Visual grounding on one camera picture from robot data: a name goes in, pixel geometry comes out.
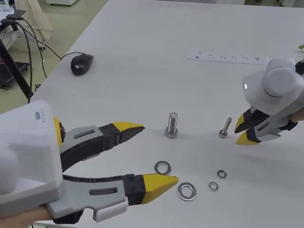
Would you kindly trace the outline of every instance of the computer mouse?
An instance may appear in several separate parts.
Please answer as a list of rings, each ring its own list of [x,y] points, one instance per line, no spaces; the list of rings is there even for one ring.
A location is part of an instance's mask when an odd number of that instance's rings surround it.
[[[71,70],[75,76],[82,76],[91,68],[94,56],[83,54],[76,56],[71,61]]]

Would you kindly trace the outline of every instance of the metal washer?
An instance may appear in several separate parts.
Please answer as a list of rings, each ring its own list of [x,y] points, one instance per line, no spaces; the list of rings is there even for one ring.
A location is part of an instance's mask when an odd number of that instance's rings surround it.
[[[218,171],[218,178],[225,179],[227,177],[227,173],[223,170]]]
[[[216,182],[214,182],[214,181],[211,181],[209,183],[208,187],[209,187],[210,191],[217,191],[217,190],[219,190],[219,185]]]
[[[185,196],[184,194],[182,194],[182,189],[184,187],[189,187],[192,191],[191,196]],[[177,188],[177,194],[179,195],[179,197],[183,200],[183,201],[192,201],[195,199],[196,197],[196,188],[194,187],[193,184],[185,182],[185,183],[181,183],[179,185],[179,187]]]
[[[160,172],[160,171],[158,170],[158,167],[159,167],[160,165],[165,165],[165,166],[167,166],[167,171],[164,172],[164,173]],[[154,171],[155,171],[155,173],[157,173],[157,174],[169,175],[170,172],[171,172],[171,166],[170,166],[170,164],[169,164],[168,162],[166,162],[166,161],[158,161],[158,162],[156,162],[156,164],[154,165]]]

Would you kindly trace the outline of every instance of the long bolt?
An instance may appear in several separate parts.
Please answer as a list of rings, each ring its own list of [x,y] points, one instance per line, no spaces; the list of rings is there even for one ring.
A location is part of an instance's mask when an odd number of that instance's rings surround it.
[[[225,138],[228,135],[227,131],[228,131],[228,128],[229,128],[229,126],[231,124],[231,121],[232,121],[232,118],[229,117],[227,119],[226,123],[225,123],[224,128],[219,131],[219,135],[220,135],[221,138]]]
[[[173,139],[176,137],[178,129],[177,129],[177,113],[170,113],[168,126],[166,127],[165,135],[169,139]]]

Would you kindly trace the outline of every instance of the black cable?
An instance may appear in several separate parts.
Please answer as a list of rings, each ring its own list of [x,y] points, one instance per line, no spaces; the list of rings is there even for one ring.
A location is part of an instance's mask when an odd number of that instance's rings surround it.
[[[36,84],[35,85],[35,92],[40,88],[41,84]]]
[[[56,53],[56,51],[54,51],[52,48],[50,48],[48,45],[46,45],[45,43],[43,43],[43,42],[41,42],[41,41],[39,41],[36,37],[34,37],[29,31],[27,31],[26,30],[26,32],[31,36],[31,37],[33,37],[38,43],[40,43],[40,44],[42,44],[42,45],[44,45],[44,46],[46,46],[48,49],[50,49],[60,60],[62,60],[64,57],[66,57],[66,56],[68,56],[68,55],[71,55],[71,54],[82,54],[82,55],[85,55],[85,53],[82,53],[82,52],[71,52],[71,53],[68,53],[68,54],[66,54],[66,55],[64,55],[64,56],[62,56],[62,57],[60,57],[57,53]]]
[[[71,52],[71,53],[68,53],[68,54],[62,56],[61,59],[60,59],[60,61],[61,61],[64,57],[69,56],[69,55],[71,55],[71,54],[82,54],[82,55],[85,55],[85,53],[78,52],[78,51],[76,51],[76,52]]]
[[[29,31],[26,30],[26,32],[27,32],[31,37],[33,37],[34,39],[36,39],[36,38],[34,37],[34,35],[32,35]],[[61,57],[60,57],[52,48],[50,48],[48,45],[46,45],[45,43],[41,42],[41,41],[38,40],[38,39],[36,39],[36,41],[37,41],[38,43],[40,43],[40,44],[46,46],[46,47],[47,47],[48,49],[50,49],[50,50],[51,50],[59,59],[61,59]]]
[[[32,92],[32,86],[33,86],[33,62],[32,62],[32,53],[30,50],[30,45],[29,45],[29,37],[25,31],[25,29],[23,28],[22,25],[20,25],[17,22],[17,25],[19,25],[19,27],[22,29],[24,36],[25,36],[25,40],[27,41],[27,46],[28,46],[28,58],[29,58],[29,73],[30,73],[30,78],[29,78],[29,89]]]
[[[34,34],[34,39],[35,39],[35,41],[36,41],[36,44],[37,44],[37,47],[38,47],[38,50],[39,50],[39,53],[40,53],[40,57],[41,57],[41,64],[42,64],[43,73],[44,73],[44,76],[45,76],[46,78],[48,78],[48,77],[47,77],[47,74],[46,74],[46,70],[45,70],[45,68],[44,68],[43,55],[42,55],[41,49],[40,49],[40,47],[39,47],[39,43],[38,43],[38,39],[37,39],[36,33],[35,33],[33,27],[30,25],[30,23],[29,23],[27,20],[25,20],[25,19],[23,19],[23,20],[28,24],[28,26],[30,27],[30,29],[32,30],[32,32],[33,32],[33,34]]]

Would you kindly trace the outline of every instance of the power outlet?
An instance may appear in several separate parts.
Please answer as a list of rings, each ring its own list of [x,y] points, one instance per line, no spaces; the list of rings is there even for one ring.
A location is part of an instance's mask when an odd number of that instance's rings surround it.
[[[261,56],[228,55],[228,54],[202,53],[196,51],[188,52],[187,59],[226,62],[226,63],[253,64],[253,65],[267,65],[269,62],[269,59],[267,57],[261,57]]]

